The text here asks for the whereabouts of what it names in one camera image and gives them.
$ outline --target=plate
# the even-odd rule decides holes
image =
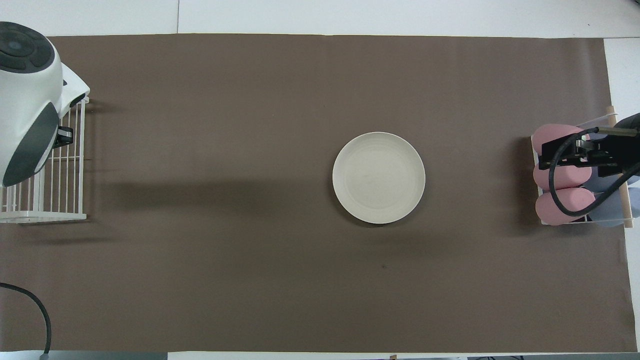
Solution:
[[[400,136],[374,132],[348,142],[333,164],[333,190],[354,217],[372,224],[402,219],[424,193],[424,165]]]

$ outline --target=cable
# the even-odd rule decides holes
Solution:
[[[581,217],[590,213],[593,209],[597,208],[600,204],[607,200],[616,190],[627,180],[629,180],[633,175],[640,172],[640,163],[635,164],[628,172],[624,173],[621,177],[618,178],[613,184],[610,185],[604,191],[604,193],[600,194],[597,199],[595,199],[591,204],[589,204],[586,208],[578,211],[571,211],[567,209],[563,203],[560,201],[558,194],[556,193],[556,187],[554,185],[554,174],[556,172],[556,166],[560,162],[560,157],[563,152],[576,140],[578,140],[581,136],[586,134],[593,134],[599,132],[599,128],[592,127],[591,129],[583,130],[579,133],[575,133],[568,137],[562,145],[558,148],[554,157],[551,159],[551,164],[549,165],[549,192],[551,193],[551,197],[553,198],[556,206],[562,211],[565,215],[569,215],[571,217]]]
[[[38,307],[40,308],[40,311],[42,312],[42,316],[44,316],[44,324],[47,327],[47,342],[44,345],[44,353],[43,354],[48,354],[49,353],[49,349],[51,348],[51,321],[49,319],[49,314],[47,313],[47,310],[44,308],[44,304],[42,304],[42,301],[40,301],[40,299],[38,299],[38,297],[30,292],[27,289],[23,289],[19,286],[16,285],[11,285],[11,284],[7,284],[5,282],[0,282],[0,288],[5,288],[5,289],[9,289],[9,290],[13,290],[13,291],[17,291],[19,293],[23,293],[25,295],[27,295],[29,298],[31,298],[31,300],[33,300]]]

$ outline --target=round plate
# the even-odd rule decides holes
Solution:
[[[424,165],[400,136],[362,134],[345,145],[333,164],[333,189],[354,217],[387,224],[405,217],[424,192]]]

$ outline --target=dish rack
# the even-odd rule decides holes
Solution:
[[[74,143],[53,149],[45,166],[29,179],[0,188],[0,223],[84,220],[85,97],[60,120],[74,129]]]
[[[594,126],[614,126],[617,122],[618,119],[616,118],[616,110],[614,109],[613,106],[608,106],[607,107],[607,114],[601,117],[598,117],[597,119],[593,119],[587,122],[583,122],[582,124],[576,125],[577,127],[581,128],[581,129],[589,129],[591,127]],[[536,151],[533,149],[533,142],[531,144],[531,150],[533,151],[533,162],[535,164],[535,166],[538,166],[538,154],[536,153]],[[538,188],[538,197],[540,195],[543,194],[543,190],[542,188],[540,188],[539,186],[537,186]],[[627,183],[622,184],[619,187],[619,193],[620,193],[620,198],[621,198],[621,205],[622,205],[622,214],[623,214],[623,218],[619,218],[619,219],[610,219],[610,220],[602,220],[602,221],[594,221],[591,220],[590,218],[587,217],[587,215],[576,219],[572,222],[569,222],[567,224],[586,224],[586,223],[590,223],[590,222],[610,222],[610,221],[619,221],[619,220],[623,220],[624,221],[624,226],[626,228],[632,228],[634,226],[634,218],[632,216],[632,212],[631,212],[631,200],[629,197],[629,188]],[[545,223],[544,221],[540,221],[543,225],[548,225],[547,223]]]

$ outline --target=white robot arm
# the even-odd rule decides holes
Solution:
[[[59,136],[60,119],[89,91],[42,34],[0,22],[0,186],[40,171]]]

